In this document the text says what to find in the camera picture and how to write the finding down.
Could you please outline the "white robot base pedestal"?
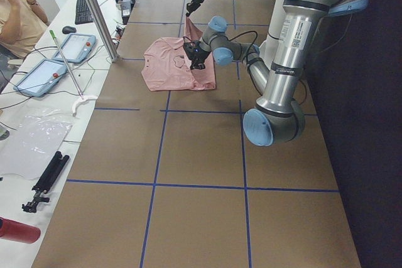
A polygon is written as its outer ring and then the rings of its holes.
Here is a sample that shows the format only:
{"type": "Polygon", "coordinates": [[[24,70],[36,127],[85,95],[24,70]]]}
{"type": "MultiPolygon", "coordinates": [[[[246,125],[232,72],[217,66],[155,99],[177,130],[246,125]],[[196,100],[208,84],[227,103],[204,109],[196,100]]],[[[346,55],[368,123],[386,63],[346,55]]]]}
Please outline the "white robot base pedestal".
{"type": "Polygon", "coordinates": [[[260,45],[260,57],[263,59],[265,65],[270,68],[271,63],[275,57],[278,44],[280,41],[280,34],[285,18],[285,11],[283,9],[284,0],[275,0],[273,13],[269,22],[268,33],[266,39],[260,45]]]}

